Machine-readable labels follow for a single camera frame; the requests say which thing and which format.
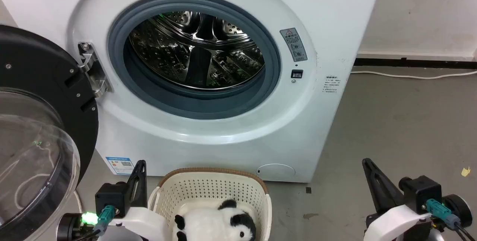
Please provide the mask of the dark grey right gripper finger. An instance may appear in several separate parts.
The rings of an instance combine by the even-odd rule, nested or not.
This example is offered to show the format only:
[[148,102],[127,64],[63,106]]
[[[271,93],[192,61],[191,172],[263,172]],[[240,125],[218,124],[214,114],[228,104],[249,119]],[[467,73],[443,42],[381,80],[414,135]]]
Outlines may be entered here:
[[375,165],[373,160],[364,158],[362,165],[377,214],[382,215],[389,209],[404,204],[403,193]]

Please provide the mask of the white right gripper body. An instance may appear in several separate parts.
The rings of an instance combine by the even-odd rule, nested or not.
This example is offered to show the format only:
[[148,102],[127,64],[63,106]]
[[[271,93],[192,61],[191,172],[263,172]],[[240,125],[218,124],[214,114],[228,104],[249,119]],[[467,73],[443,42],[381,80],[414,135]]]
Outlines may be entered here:
[[365,241],[392,241],[411,229],[419,220],[430,218],[429,212],[417,214],[406,205],[389,209],[374,220],[364,234]]

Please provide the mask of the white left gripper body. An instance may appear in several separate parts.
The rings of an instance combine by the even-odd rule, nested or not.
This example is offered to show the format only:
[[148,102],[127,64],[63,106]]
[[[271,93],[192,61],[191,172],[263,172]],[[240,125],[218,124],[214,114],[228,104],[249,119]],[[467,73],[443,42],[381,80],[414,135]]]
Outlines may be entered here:
[[123,218],[114,218],[99,241],[169,241],[168,220],[145,207],[131,207]]

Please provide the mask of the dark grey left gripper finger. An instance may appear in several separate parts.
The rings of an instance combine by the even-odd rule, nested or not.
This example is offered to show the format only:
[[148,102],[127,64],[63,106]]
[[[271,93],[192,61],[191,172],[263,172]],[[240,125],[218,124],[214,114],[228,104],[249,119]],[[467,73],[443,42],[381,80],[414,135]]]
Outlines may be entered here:
[[130,207],[148,207],[146,161],[138,160],[127,181]]

